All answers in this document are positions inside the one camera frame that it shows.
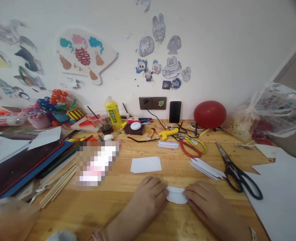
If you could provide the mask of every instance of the yellow bottle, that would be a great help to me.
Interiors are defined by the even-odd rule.
[[[121,128],[122,120],[119,114],[117,102],[111,98],[111,95],[106,96],[105,107],[109,113],[110,120],[114,129]]]

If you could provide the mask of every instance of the yellow glue gun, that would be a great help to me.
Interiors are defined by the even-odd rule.
[[[171,136],[171,135],[175,135],[175,134],[178,134],[179,132],[179,129],[178,128],[175,128],[171,131],[162,131],[162,132],[159,132],[158,135],[160,136],[161,140],[162,141],[165,141],[168,139],[168,136]]]

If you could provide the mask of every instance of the black-handled scissors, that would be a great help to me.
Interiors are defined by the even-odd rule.
[[[228,184],[234,189],[236,192],[244,192],[243,185],[245,185],[246,189],[249,191],[249,193],[257,200],[262,200],[263,199],[263,194],[257,184],[241,169],[239,169],[235,163],[232,162],[232,160],[229,158],[227,153],[224,151],[222,146],[216,142],[216,145],[218,147],[219,152],[223,156],[223,159],[226,164],[226,170],[225,170],[225,175],[227,178]],[[237,182],[239,189],[233,186],[233,184],[230,182],[228,175],[231,175],[233,179]],[[248,183],[245,181],[244,178],[247,178],[255,187],[256,191],[258,192],[258,196],[253,192],[253,190],[250,188]]]

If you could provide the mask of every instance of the hand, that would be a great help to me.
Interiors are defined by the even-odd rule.
[[[109,241],[129,241],[143,232],[165,208],[167,185],[148,176],[137,187],[124,210],[105,228]]]
[[[251,241],[249,226],[241,220],[226,199],[211,185],[198,181],[183,194],[196,215],[222,241]]]

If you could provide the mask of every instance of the red balloon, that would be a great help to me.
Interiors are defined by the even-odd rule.
[[[197,124],[206,129],[213,129],[221,126],[226,120],[227,112],[225,107],[214,100],[200,103],[194,110],[194,119]]]

